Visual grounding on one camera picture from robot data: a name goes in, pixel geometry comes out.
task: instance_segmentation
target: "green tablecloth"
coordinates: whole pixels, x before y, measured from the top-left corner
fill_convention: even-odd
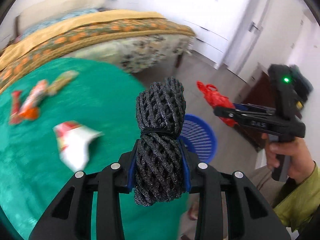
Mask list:
[[[39,80],[52,82],[67,70],[80,74],[58,95],[41,103],[39,119],[8,125],[12,91],[23,90],[21,98],[25,99]],[[24,239],[28,239],[48,204],[73,175],[59,159],[52,128],[75,120],[102,131],[105,135],[89,147],[90,161],[84,170],[87,174],[101,171],[122,153],[130,151],[139,138],[135,99],[142,90],[139,82],[113,65],[62,58],[36,69],[0,95],[0,205]],[[121,194],[126,240],[176,239],[186,198],[184,194],[170,203],[142,207],[134,203],[133,193]],[[95,228],[95,209],[96,201],[92,228]]]

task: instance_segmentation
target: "red plastic bag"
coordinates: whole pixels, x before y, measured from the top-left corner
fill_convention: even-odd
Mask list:
[[[216,106],[222,106],[222,107],[227,107],[227,108],[235,108],[233,103],[229,101],[229,98],[221,95],[218,92],[218,89],[211,84],[207,84],[206,86],[200,82],[197,81],[197,86],[198,89],[203,93],[204,99],[208,102],[208,104],[212,107],[215,108]],[[229,118],[223,118],[220,117],[220,119],[227,124],[228,126],[233,127],[237,122],[235,122],[232,119]]]

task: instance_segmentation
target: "metal screw head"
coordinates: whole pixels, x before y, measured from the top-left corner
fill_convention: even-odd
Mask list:
[[[75,173],[75,177],[76,178],[81,178],[82,176],[84,175],[84,172],[83,171],[77,171],[76,173]]]
[[[198,167],[204,170],[208,167],[208,165],[206,163],[199,163]]]
[[[117,169],[119,169],[119,168],[120,168],[120,164],[119,164],[119,163],[112,163],[112,164],[111,164],[111,169],[117,170]]]
[[[241,179],[243,177],[243,173],[241,171],[236,171],[235,172],[235,176],[239,179]]]

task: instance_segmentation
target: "bed leg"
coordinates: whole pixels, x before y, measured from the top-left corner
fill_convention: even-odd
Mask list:
[[[182,57],[183,57],[183,52],[178,55],[176,64],[174,65],[176,68],[178,68],[181,65],[182,62]]]

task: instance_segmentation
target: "green cloth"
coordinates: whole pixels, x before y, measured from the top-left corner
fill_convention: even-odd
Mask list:
[[[41,79],[52,82],[59,74],[76,70],[78,77],[60,93],[40,105],[34,122],[8,124],[11,92],[23,90],[24,100]],[[104,136],[90,144],[87,174],[101,171],[132,150],[140,130],[135,118],[136,97],[143,86],[117,67],[90,60],[53,60],[15,82],[0,95],[0,205],[24,239],[28,239],[46,207],[73,175],[59,159],[52,128],[74,120]],[[176,239],[187,195],[170,203],[138,206],[133,193],[121,194],[121,212],[126,240]],[[93,204],[95,218],[96,200]],[[95,239],[95,221],[92,221]]]
[[[320,202],[320,170],[315,166],[313,173],[273,210],[283,225],[291,231],[302,232],[310,222]]]

